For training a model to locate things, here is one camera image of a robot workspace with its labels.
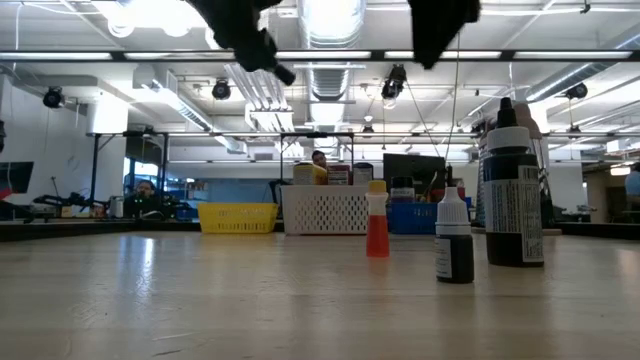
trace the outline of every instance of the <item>fluorescent light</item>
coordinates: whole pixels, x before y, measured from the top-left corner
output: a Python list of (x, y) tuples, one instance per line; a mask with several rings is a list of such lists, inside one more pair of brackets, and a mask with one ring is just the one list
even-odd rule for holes
[(518, 51), (514, 59), (626, 59), (631, 51)]
[(276, 57), (287, 59), (368, 59), (371, 51), (279, 51)]
[(445, 51), (440, 58), (457, 59), (458, 53), (460, 59), (497, 59), (502, 54), (500, 51)]
[(183, 132), (183, 133), (170, 133), (169, 136), (171, 136), (171, 137), (209, 137), (211, 135), (209, 133), (188, 133), (188, 132)]
[(611, 176), (625, 176), (625, 175), (631, 174), (631, 168), (630, 167), (615, 167), (615, 168), (611, 168), (611, 170), (609, 170), (609, 172), (611, 173)]
[(413, 59), (413, 51), (386, 51), (385, 59), (411, 60)]
[(204, 160), (170, 160), (170, 164), (206, 164)]
[(411, 136), (413, 133), (355, 133), (358, 137), (402, 137)]
[(280, 137), (280, 133), (221, 133), (224, 136), (236, 137)]
[(294, 69), (305, 69), (305, 70), (348, 70), (348, 69), (356, 69), (363, 70), (367, 68), (367, 65), (364, 64), (294, 64)]
[(38, 61), (59, 61), (59, 60), (111, 60), (111, 54), (105, 52), (3, 52), (0, 53), (0, 60), (38, 60)]
[(231, 51), (207, 52), (127, 52), (124, 56), (129, 60), (233, 60)]

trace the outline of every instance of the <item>bottle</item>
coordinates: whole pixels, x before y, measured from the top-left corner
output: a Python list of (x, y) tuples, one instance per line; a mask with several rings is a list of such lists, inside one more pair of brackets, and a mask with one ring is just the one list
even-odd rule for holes
[(413, 178), (394, 177), (391, 179), (391, 202), (413, 203), (416, 201), (416, 190), (413, 187)]
[(387, 183), (379, 180), (370, 181), (369, 192), (365, 196), (369, 203), (367, 256), (389, 257), (389, 231), (386, 209), (387, 199), (389, 198)]
[(451, 165), (444, 198), (438, 203), (436, 222), (436, 278), (438, 281), (469, 284), (474, 279), (473, 237), (467, 204), (453, 186)]
[(518, 126), (511, 99), (503, 98), (497, 128), (487, 136), (484, 206), (489, 263), (544, 265), (538, 161), (528, 153), (529, 130)]

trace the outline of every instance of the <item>yellow basket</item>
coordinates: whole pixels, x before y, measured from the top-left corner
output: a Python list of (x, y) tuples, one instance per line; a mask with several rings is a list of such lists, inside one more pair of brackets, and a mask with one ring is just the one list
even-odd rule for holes
[(273, 231), (276, 204), (198, 204), (205, 234), (266, 234)]

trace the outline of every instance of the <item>cable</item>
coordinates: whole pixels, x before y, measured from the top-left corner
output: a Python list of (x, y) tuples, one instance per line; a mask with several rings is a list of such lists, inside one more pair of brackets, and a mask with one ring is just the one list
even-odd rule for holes
[[(16, 50), (18, 50), (18, 48), (20, 47), (20, 12), (22, 11), (22, 8), (24, 7), (23, 4), (18, 5), (18, 9), (16, 10)], [(16, 67), (18, 66), (18, 63), (14, 62), (13, 63), (13, 71), (16, 71)]]
[(31, 7), (34, 7), (34, 8), (38, 8), (38, 9), (45, 10), (45, 11), (49, 11), (49, 12), (56, 13), (56, 14), (62, 14), (62, 15), (102, 15), (102, 13), (99, 12), (99, 11), (94, 11), (94, 12), (60, 11), (60, 10), (55, 10), (55, 9), (52, 9), (52, 8), (48, 8), (46, 6), (38, 5), (38, 4), (26, 3), (24, 5), (25, 6), (31, 6)]
[(456, 127), (456, 104), (458, 102), (458, 78), (460, 76), (460, 38), (461, 33), (458, 33), (458, 57), (456, 59), (456, 80), (453, 86), (453, 114), (451, 114), (451, 131), (449, 132), (449, 141), (447, 142), (447, 152), (444, 155), (444, 161), (446, 162), (449, 157), (449, 148), (451, 148), (451, 139), (453, 138), (453, 129)]
[(418, 106), (418, 102), (416, 101), (416, 97), (413, 95), (413, 90), (411, 90), (411, 84), (409, 84), (409, 79), (407, 79), (407, 88), (409, 89), (409, 94), (411, 94), (411, 99), (413, 99), (413, 104), (415, 105), (416, 110), (418, 110), (418, 115), (420, 116), (420, 121), (422, 121), (422, 125), (424, 125), (424, 131), (429, 136), (429, 141), (431, 141), (431, 145), (433, 145), (433, 148), (436, 149), (436, 155), (438, 155), (438, 157), (439, 157), (440, 156), (440, 152), (438, 151), (438, 147), (436, 146), (435, 141), (433, 141), (433, 138), (431, 137), (431, 132), (429, 132), (429, 128), (427, 127), (427, 123), (424, 121), (424, 117), (422, 116), (422, 111), (420, 111), (420, 107)]

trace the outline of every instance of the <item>person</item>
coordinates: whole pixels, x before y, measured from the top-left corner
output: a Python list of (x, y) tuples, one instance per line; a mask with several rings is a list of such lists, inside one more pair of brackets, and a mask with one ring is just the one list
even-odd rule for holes
[(314, 165), (320, 166), (325, 170), (327, 169), (327, 157), (322, 151), (320, 150), (314, 151), (313, 154), (311, 155), (311, 159), (313, 159)]
[(640, 222), (640, 162), (631, 166), (631, 173), (627, 175), (624, 182), (627, 192), (628, 210), (634, 223)]
[(136, 192), (124, 200), (124, 217), (137, 218), (152, 211), (161, 211), (160, 197), (156, 187), (149, 180), (140, 180)]

